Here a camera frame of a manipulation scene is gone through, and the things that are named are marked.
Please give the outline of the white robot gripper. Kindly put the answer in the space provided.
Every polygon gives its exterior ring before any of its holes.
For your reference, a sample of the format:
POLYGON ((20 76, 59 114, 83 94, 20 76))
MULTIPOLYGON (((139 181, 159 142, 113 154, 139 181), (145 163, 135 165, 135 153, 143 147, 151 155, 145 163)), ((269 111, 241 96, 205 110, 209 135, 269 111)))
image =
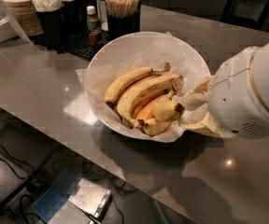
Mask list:
POLYGON ((185 98, 207 99, 208 91, 210 113, 192 124, 181 121, 181 128, 211 137, 221 137, 221 126, 246 138, 268 136, 269 46, 244 49, 213 77, 203 78, 185 98))

